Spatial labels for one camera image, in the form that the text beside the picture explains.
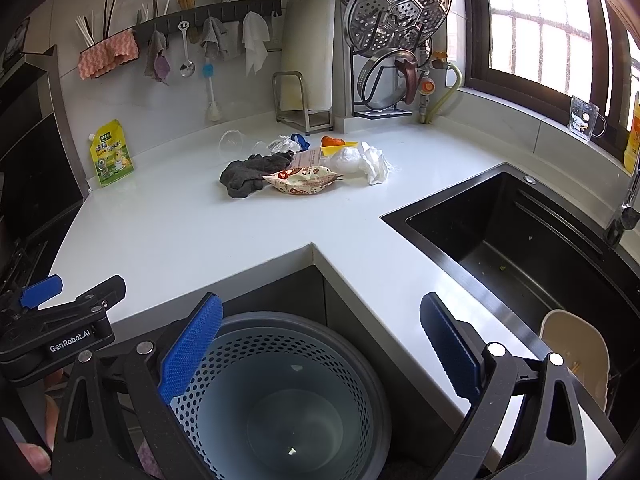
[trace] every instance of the sink rim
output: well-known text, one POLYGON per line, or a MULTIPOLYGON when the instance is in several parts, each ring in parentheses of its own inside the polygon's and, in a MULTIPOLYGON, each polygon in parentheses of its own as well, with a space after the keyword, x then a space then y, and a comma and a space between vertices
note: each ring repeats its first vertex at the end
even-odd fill
MULTIPOLYGON (((504 326, 506 326, 507 329, 509 329, 510 332, 513 333, 513 335, 515 335, 519 341, 523 343, 538 359, 542 360, 547 354, 549 354, 549 352, 551 352, 551 350, 538 337, 538 334, 533 332, 533 330, 530 329, 523 320, 514 314, 506 304, 492 293, 491 290, 471 275, 468 270, 462 267, 437 245, 425 236, 421 235, 408 224, 408 220, 413 216, 431 209, 445 200, 482 184, 501 173, 508 173, 520 179, 525 186, 542 193, 545 197, 557 203, 560 207, 564 208, 565 211, 577 218, 579 222, 593 233, 597 234, 603 229, 597 222, 578 209, 575 205, 571 204, 560 194, 550 189, 545 184, 540 183, 536 178, 534 179, 535 184, 532 184, 529 180, 525 179, 526 176, 529 176, 527 173, 524 173, 522 170, 519 170, 507 162, 498 164, 468 180, 440 190, 426 198, 423 198, 422 200, 419 200, 418 202, 385 214, 381 219, 398 232, 399 235, 412 243, 418 250, 423 252, 425 256, 433 260, 437 266, 444 270, 479 303, 481 303, 482 306, 491 312, 504 326)), ((627 264, 631 271, 640 280, 640 265, 622 247, 616 247, 614 252, 624 261, 625 264, 627 264)), ((607 415, 599 408, 593 397, 591 397, 576 377, 574 377, 574 388, 580 406, 591 417, 591 420, 596 424, 616 455, 620 453, 623 448, 623 441, 607 415)))

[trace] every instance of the perforated metal steamer tray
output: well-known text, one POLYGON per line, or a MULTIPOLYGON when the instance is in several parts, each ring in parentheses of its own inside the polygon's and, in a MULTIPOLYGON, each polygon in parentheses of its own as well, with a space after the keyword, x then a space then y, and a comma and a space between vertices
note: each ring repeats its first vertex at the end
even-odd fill
POLYGON ((386 47, 413 51, 442 26, 450 7, 451 0, 350 0, 344 36, 366 57, 386 47))
POLYGON ((171 407, 219 480, 375 480, 391 438, 364 357, 289 314, 226 318, 171 407))

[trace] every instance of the human hand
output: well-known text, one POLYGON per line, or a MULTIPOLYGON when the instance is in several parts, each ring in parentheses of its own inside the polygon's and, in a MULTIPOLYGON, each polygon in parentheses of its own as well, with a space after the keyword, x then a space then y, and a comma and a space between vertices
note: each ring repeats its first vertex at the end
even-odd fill
MULTIPOLYGON (((62 370, 52 373, 44 379, 44 387, 50 388, 58 384, 62 379, 62 370)), ((45 395, 45 440, 49 449, 53 451, 54 439, 56 437, 56 426, 58 425, 58 415, 60 410, 56 401, 45 395)), ((20 451, 38 474, 44 474, 51 469, 51 459, 46 451, 35 444, 18 444, 20 451)))

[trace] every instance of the brown lid handle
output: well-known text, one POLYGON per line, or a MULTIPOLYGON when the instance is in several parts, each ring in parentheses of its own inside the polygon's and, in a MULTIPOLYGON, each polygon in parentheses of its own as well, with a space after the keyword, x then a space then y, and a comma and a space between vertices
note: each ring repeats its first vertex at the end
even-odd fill
POLYGON ((414 102, 415 93, 418 90, 418 64, 415 61, 396 59, 396 68, 404 74, 406 82, 406 94, 404 102, 408 105, 414 102))

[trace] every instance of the faucet handle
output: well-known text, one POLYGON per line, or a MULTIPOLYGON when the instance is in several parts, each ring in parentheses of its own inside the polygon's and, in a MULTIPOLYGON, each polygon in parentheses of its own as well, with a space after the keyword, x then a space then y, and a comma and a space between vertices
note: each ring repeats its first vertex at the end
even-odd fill
POLYGON ((638 220, 640 220, 640 212, 636 211, 631 206, 622 208, 622 211, 620 212, 620 222, 622 223, 622 227, 625 231, 634 229, 638 224, 638 220))

